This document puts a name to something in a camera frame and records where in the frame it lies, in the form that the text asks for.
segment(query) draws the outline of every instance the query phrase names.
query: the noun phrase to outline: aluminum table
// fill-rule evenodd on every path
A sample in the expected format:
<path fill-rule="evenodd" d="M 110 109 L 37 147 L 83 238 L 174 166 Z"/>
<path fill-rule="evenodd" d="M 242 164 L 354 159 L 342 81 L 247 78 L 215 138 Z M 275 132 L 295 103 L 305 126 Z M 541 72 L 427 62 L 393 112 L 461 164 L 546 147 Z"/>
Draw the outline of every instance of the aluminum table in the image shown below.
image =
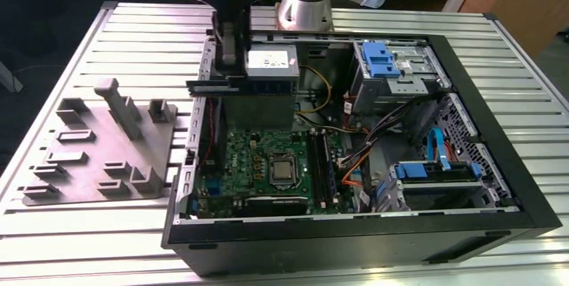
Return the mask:
<path fill-rule="evenodd" d="M 154 200 L 26 207 L 17 187 L 43 157 L 63 97 L 103 105 L 91 86 L 114 77 L 139 103 L 178 107 L 166 180 L 183 158 L 210 8 L 105 3 L 0 179 L 0 283 L 6 285 L 562 285 L 569 280 L 569 104 L 498 21 L 479 14 L 333 10 L 335 31 L 446 36 L 454 52 L 564 226 L 459 263 L 201 279 L 159 247 L 166 195 Z M 251 11 L 253 29 L 275 29 L 273 7 Z"/>

